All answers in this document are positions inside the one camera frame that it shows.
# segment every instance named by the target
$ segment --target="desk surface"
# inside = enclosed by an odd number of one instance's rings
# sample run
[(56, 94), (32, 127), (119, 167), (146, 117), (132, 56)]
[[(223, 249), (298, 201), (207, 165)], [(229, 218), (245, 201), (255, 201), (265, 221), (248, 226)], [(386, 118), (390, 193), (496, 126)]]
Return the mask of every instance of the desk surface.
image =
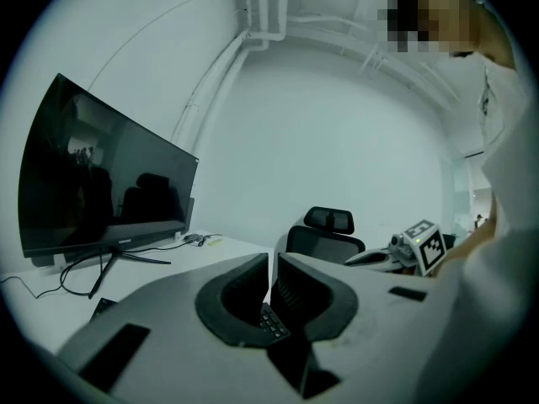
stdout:
[[(211, 232), (193, 233), (207, 235)], [(119, 258), (107, 273), (92, 300), (89, 300), (87, 296), (68, 294), (65, 290), (58, 290), (35, 300), (16, 279), (5, 282), (1, 289), (6, 304), (23, 335), (56, 354), (67, 339), (90, 320), (101, 298), (120, 301), (134, 290), (156, 279), (254, 253), (269, 254), (271, 273), (273, 248), (256, 246), (228, 237), (215, 237), (211, 240), (215, 241), (217, 238), (221, 238), (222, 241), (212, 246), (206, 243), (203, 247), (186, 245), (167, 252), (149, 250), (140, 253), (141, 256), (147, 258), (170, 261), (171, 265), (132, 262)], [(171, 242), (161, 247), (173, 247), (178, 244), (178, 242)], [(9, 275), (19, 276), (36, 295), (44, 290), (55, 289), (59, 285), (59, 273), (52, 268), (3, 274), (1, 278), (4, 279)], [(97, 258), (90, 259), (88, 263), (83, 262), (81, 268), (74, 268), (69, 272), (65, 285), (70, 290), (88, 292), (98, 276), (99, 261)]]

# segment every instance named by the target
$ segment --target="ceiling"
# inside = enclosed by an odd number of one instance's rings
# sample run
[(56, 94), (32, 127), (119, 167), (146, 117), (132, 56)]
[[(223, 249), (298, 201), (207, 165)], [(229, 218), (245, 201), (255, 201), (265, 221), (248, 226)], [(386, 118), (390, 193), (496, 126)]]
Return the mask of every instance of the ceiling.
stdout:
[[(277, 0), (270, 2), (270, 30), (277, 26)], [(257, 0), (253, 0), (253, 28), (256, 30)], [(369, 66), (380, 64), (385, 72), (436, 108), (442, 118), (448, 136), (467, 134), (467, 140), (458, 147), (461, 153), (477, 150), (481, 136), (475, 119), (478, 97), (483, 88), (484, 69), (480, 56), (466, 59), (450, 59), (447, 54), (429, 51), (412, 42), (408, 52), (396, 52), (387, 43), (387, 27), (379, 19), (379, 10), (387, 8), (387, 0), (288, 0), (286, 40), (315, 46), (326, 51), (359, 61), (367, 59), (373, 46), (378, 52), (372, 54)], [(291, 17), (333, 16), (365, 25), (359, 29), (340, 21), (298, 23)]]

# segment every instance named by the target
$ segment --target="office chair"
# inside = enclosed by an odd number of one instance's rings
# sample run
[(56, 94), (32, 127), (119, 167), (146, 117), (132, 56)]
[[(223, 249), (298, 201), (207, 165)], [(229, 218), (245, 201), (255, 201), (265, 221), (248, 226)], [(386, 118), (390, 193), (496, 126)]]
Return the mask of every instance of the office chair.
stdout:
[(288, 232), (287, 253), (300, 253), (344, 264), (354, 255), (365, 251), (363, 241), (345, 236), (354, 233), (355, 229), (349, 211), (315, 206), (307, 212), (303, 223), (305, 226), (293, 226)]

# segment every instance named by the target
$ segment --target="person's arm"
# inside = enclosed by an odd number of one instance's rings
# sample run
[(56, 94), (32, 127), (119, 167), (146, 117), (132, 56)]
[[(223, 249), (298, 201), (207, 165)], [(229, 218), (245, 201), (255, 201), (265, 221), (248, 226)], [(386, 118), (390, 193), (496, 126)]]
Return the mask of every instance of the person's arm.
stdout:
[(494, 193), (492, 194), (492, 201), (490, 205), (490, 215), (487, 221), (485, 221), (472, 235), (470, 235), (462, 244), (452, 248), (449, 250), (446, 254), (446, 258), (440, 263), (440, 265), (436, 268), (434, 273), (432, 274), (433, 277), (438, 275), (438, 273), (441, 270), (441, 267), (453, 260), (453, 259), (462, 259), (467, 258), (470, 253), (475, 250), (480, 245), (484, 244), (485, 242), (490, 241), (494, 238), (494, 233), (496, 232), (496, 221), (497, 221), (497, 213), (496, 213), (496, 197), (494, 196)]

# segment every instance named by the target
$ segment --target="monitor screen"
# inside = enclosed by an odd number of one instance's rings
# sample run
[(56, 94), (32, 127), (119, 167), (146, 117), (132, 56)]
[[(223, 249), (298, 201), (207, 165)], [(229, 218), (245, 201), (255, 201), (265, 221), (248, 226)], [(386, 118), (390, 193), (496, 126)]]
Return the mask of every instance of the monitor screen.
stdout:
[(24, 255), (133, 246), (182, 230), (197, 165), (58, 74), (35, 115), (20, 170)]

